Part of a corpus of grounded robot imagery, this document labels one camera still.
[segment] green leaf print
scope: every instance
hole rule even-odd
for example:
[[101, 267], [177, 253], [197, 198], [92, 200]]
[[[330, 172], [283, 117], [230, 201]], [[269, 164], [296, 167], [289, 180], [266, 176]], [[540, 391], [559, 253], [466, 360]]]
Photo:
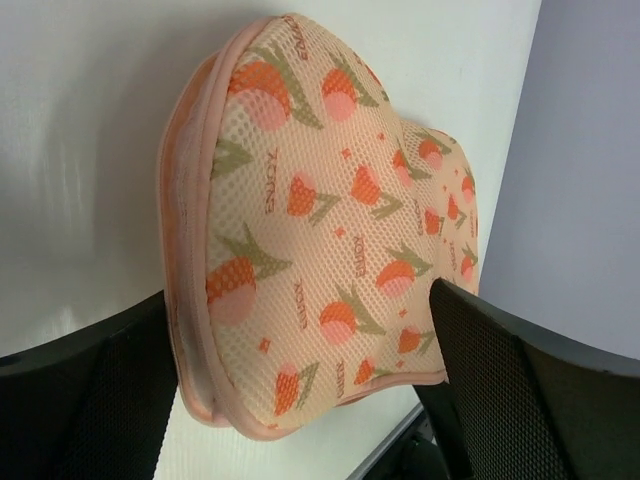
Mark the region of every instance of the green leaf print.
[[358, 292], [356, 291], [356, 287], [354, 285], [351, 286], [351, 294], [344, 291], [340, 288], [339, 285], [336, 286], [336, 290], [338, 291], [338, 295], [340, 296], [340, 300], [349, 305], [353, 313], [358, 320], [357, 330], [362, 333], [366, 333], [369, 335], [386, 335], [387, 332], [384, 328], [382, 328], [371, 316], [367, 308], [360, 300], [358, 296]]
[[464, 221], [467, 219], [467, 214], [464, 212], [459, 212], [459, 218], [456, 221], [455, 225], [456, 225], [456, 229], [460, 230], [460, 227], [462, 227], [462, 224], [464, 223]]
[[418, 350], [418, 355], [424, 355], [429, 350], [433, 339], [436, 338], [436, 332], [427, 332], [420, 335], [420, 338], [423, 339], [422, 345], [420, 345], [420, 349]]
[[402, 202], [388, 193], [381, 192], [380, 198], [386, 202], [386, 205], [371, 210], [371, 215], [376, 220], [382, 220], [389, 215], [394, 214], [403, 206]]
[[253, 157], [249, 152], [230, 140], [219, 139], [216, 151], [226, 152], [226, 155], [214, 154], [211, 179], [227, 175], [253, 161]]
[[217, 235], [216, 238], [236, 257], [247, 257], [254, 268], [257, 268], [256, 280], [263, 280], [271, 277], [282, 270], [289, 268], [293, 262], [289, 260], [280, 260], [272, 257], [262, 250], [256, 243], [249, 226], [244, 223], [245, 241], [234, 240], [228, 237]]
[[298, 398], [298, 403], [296, 404], [297, 409], [302, 408], [304, 403], [307, 401], [307, 398], [309, 398], [309, 394], [313, 387], [313, 381], [316, 378], [319, 366], [320, 362], [312, 363], [300, 372], [299, 378], [300, 380], [304, 380], [304, 387], [302, 387], [302, 393], [300, 394], [300, 398]]
[[411, 265], [415, 271], [416, 277], [420, 277], [427, 273], [433, 265], [422, 260], [413, 250], [405, 245], [403, 242], [400, 245], [400, 251], [387, 249], [387, 253], [396, 260], [403, 260]]
[[304, 94], [302, 84], [287, 62], [282, 48], [280, 48], [275, 41], [271, 42], [270, 46], [273, 52], [265, 47], [252, 47], [249, 51], [262, 57], [265, 62], [275, 67], [280, 72], [280, 75], [282, 75], [282, 80], [287, 87], [287, 91], [296, 104], [296, 106], [291, 109], [293, 118], [308, 127], [322, 130], [324, 125], [322, 125], [322, 122], [320, 122], [318, 117], [313, 113], [313, 109]]
[[336, 204], [340, 201], [340, 197], [328, 193], [317, 193], [316, 200], [319, 203], [322, 203], [322, 206], [315, 212], [313, 212], [313, 214], [309, 217], [309, 222], [314, 227], [322, 221], [322, 219], [331, 211], [333, 207], [336, 206]]

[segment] pink mesh laundry bag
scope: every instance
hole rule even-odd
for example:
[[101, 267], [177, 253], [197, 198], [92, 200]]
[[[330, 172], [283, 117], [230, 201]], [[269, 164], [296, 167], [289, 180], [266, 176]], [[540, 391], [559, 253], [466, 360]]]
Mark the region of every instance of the pink mesh laundry bag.
[[476, 293], [458, 143], [401, 119], [369, 67], [291, 14], [197, 69], [159, 154], [166, 301], [190, 414], [256, 440], [445, 378], [428, 294]]

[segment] white desk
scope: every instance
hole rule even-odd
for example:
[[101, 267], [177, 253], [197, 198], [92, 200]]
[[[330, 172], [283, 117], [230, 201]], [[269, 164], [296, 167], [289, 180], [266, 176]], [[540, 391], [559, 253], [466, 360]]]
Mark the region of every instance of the white desk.
[[[540, 0], [3, 0], [0, 356], [161, 288], [158, 139], [190, 72], [238, 27], [296, 10], [365, 58], [403, 115], [454, 135], [474, 168], [480, 254]], [[174, 406], [158, 479], [344, 479], [417, 403], [410, 388], [269, 444]]]

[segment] light purple wall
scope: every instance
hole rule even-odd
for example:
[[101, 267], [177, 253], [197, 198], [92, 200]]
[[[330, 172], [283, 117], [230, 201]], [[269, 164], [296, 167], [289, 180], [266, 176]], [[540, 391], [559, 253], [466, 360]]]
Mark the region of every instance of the light purple wall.
[[640, 1], [542, 2], [480, 294], [640, 358]]

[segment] white wall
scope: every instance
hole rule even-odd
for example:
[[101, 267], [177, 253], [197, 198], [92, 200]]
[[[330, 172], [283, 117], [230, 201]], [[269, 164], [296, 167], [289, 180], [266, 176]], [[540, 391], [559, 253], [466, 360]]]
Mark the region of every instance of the white wall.
[[640, 2], [543, 2], [480, 294], [640, 358]]
[[[0, 0], [0, 356], [162, 288], [155, 153], [202, 58], [266, 14], [299, 11], [375, 69], [397, 110], [446, 130], [476, 176], [481, 261], [540, 0]], [[417, 403], [410, 387], [281, 441], [187, 418], [162, 479], [342, 480]]]

